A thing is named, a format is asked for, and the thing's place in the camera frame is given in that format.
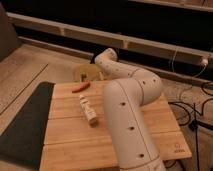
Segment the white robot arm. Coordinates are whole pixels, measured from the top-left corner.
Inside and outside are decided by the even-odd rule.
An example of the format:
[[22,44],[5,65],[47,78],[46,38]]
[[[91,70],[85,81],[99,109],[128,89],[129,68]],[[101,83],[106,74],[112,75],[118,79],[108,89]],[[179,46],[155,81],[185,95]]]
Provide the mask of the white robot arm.
[[166,171],[141,106],[157,100],[162,81],[155,73],[117,62],[108,48],[95,63],[114,77],[103,89],[103,108],[120,171]]

